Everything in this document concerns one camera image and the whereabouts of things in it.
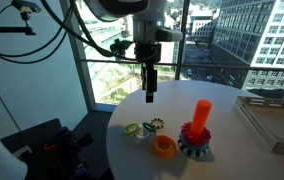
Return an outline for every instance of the tray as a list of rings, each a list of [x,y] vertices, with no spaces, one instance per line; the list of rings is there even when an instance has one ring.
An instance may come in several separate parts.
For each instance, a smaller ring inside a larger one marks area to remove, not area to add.
[[[236,105],[258,144],[284,155],[284,100],[238,96]]]

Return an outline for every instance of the round white table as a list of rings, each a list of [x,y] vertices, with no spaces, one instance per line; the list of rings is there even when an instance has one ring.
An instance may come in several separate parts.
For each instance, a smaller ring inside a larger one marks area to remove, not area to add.
[[[145,91],[137,90],[115,109],[107,129],[107,155],[116,180],[152,179],[284,179],[284,156],[263,151],[242,124],[236,112],[237,96],[257,97],[229,86],[201,81],[170,81],[158,84],[154,103],[145,103]],[[165,121],[157,134],[175,141],[181,126],[192,121],[198,99],[208,99],[212,109],[206,123],[211,131],[209,153],[193,160],[179,150],[162,159],[147,143],[123,135],[131,122],[142,124],[154,118]]]

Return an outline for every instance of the green ring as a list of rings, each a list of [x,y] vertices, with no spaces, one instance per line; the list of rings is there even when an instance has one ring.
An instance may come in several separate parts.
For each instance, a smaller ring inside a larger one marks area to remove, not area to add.
[[[139,131],[139,125],[137,123],[131,123],[127,126],[125,126],[123,133],[125,135],[133,135],[136,134]]]
[[[156,129],[154,126],[152,126],[150,123],[147,123],[147,122],[144,122],[142,123],[142,126],[147,129],[148,131],[151,131],[151,132],[155,132]]]

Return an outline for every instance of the white wall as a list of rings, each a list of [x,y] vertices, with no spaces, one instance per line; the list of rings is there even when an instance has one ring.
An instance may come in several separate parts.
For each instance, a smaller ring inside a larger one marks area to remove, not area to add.
[[[39,0],[32,2],[43,7]],[[10,0],[0,0],[0,10],[10,3]],[[48,3],[62,18],[60,2],[48,1]],[[59,28],[44,8],[40,13],[32,13],[30,16],[31,26],[37,35],[2,33],[0,52],[19,54],[34,50],[51,39]],[[20,13],[13,7],[0,16],[0,26],[24,25]],[[19,60],[41,58],[51,52],[56,44],[57,42],[41,53]],[[73,129],[85,116],[87,110],[69,39],[66,38],[57,52],[41,63],[19,65],[0,60],[0,97],[22,130],[53,118],[59,118],[62,125]],[[0,122],[7,124],[12,119],[4,117],[4,113],[0,110],[0,114],[3,114],[0,116]],[[0,136],[14,132],[16,128],[9,128],[7,132],[0,132]]]

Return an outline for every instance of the orange ring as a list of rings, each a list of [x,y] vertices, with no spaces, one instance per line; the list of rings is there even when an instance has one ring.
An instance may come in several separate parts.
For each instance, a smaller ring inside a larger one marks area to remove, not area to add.
[[[168,136],[155,137],[151,146],[153,153],[162,158],[173,157],[176,153],[175,141]]]

